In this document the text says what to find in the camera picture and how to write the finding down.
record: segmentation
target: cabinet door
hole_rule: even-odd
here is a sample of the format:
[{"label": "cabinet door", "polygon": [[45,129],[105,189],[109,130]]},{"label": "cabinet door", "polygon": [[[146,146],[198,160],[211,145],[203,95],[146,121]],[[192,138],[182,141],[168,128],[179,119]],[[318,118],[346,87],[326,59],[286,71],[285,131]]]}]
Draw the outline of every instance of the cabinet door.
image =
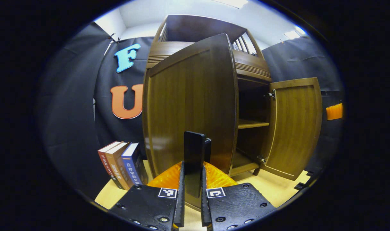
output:
[{"label": "cabinet door", "polygon": [[322,99],[317,78],[270,84],[271,99],[266,161],[261,168],[296,180],[308,164],[318,141]]},{"label": "cabinet door", "polygon": [[183,160],[184,131],[210,138],[210,163],[228,173],[237,118],[238,83],[226,34],[196,42],[147,70],[142,124],[153,177]]}]

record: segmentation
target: light wooden floor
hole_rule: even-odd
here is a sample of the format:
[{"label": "light wooden floor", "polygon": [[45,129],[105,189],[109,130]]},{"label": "light wooden floor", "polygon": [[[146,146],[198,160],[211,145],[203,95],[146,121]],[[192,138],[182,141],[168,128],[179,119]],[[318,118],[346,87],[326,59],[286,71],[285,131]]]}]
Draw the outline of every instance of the light wooden floor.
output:
[{"label": "light wooden floor", "polygon": [[[149,170],[148,161],[144,160],[144,166]],[[257,176],[252,175],[253,171],[245,172],[232,177],[237,183],[251,183],[262,195],[272,203],[273,206],[279,207],[289,200],[298,190],[294,187],[299,183],[306,183],[309,180],[308,172],[302,171],[295,180],[288,180],[270,172],[261,170]],[[112,180],[104,186],[95,202],[106,209],[111,209],[115,203],[125,195],[127,191],[117,188]],[[205,231],[207,228],[201,225],[201,213],[185,205],[185,227],[179,228],[180,231]]]}]

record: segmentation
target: blue book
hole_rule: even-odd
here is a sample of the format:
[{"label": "blue book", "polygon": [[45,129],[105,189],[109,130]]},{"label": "blue book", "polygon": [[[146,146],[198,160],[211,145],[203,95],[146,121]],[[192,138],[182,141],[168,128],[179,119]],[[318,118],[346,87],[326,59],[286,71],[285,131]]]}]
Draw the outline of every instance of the blue book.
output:
[{"label": "blue book", "polygon": [[148,184],[148,174],[145,171],[138,143],[130,143],[121,158],[133,184]]}]

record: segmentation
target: black curtain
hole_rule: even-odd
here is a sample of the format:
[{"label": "black curtain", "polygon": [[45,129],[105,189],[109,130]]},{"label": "black curtain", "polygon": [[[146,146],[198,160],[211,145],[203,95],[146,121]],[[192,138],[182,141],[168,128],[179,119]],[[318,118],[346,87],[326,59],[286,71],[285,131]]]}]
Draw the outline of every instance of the black curtain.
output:
[{"label": "black curtain", "polygon": [[314,154],[306,171],[312,172],[308,184],[321,173],[335,154],[340,141],[342,119],[327,120],[326,107],[343,101],[343,85],[333,61],[314,40],[300,37],[262,50],[273,82],[317,77],[322,95],[322,125]]},{"label": "black curtain", "polygon": [[[93,95],[111,39],[95,22],[71,38],[46,66],[35,107],[44,149],[76,190],[95,199],[109,180],[97,150]],[[42,171],[49,171],[39,166]]]},{"label": "black curtain", "polygon": [[[111,88],[115,86],[127,86],[128,90],[124,94],[124,108],[134,107],[135,92],[132,86],[143,84],[144,73],[147,66],[149,49],[154,37],[140,37],[125,39],[112,43],[105,53],[101,67],[98,72],[97,83],[95,85],[95,125],[98,131],[98,139],[101,146],[117,141],[139,142],[143,159],[145,155],[144,135],[142,132],[142,114],[132,119],[120,119],[112,111]],[[118,60],[114,55],[126,47],[135,43],[141,45],[136,50],[137,56],[132,67],[117,73]]]}]

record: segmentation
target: red book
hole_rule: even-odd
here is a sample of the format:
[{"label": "red book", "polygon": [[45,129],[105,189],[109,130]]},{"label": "red book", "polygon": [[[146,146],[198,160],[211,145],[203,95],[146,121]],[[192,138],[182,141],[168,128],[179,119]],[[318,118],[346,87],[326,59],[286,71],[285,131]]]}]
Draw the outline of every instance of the red book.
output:
[{"label": "red book", "polygon": [[118,179],[115,177],[115,175],[114,175],[114,173],[113,173],[113,171],[111,169],[111,166],[108,163],[107,156],[105,154],[106,151],[108,151],[111,148],[114,148],[115,146],[119,145],[120,143],[122,143],[122,142],[117,142],[117,141],[112,142],[109,145],[107,145],[107,146],[101,148],[100,150],[98,150],[98,154],[99,154],[99,158],[101,159],[102,164],[105,167],[105,170],[107,170],[108,175],[110,175],[110,177],[112,178],[114,183],[117,185],[117,187],[119,187],[120,189],[124,189],[122,187],[122,185],[119,183]]}]

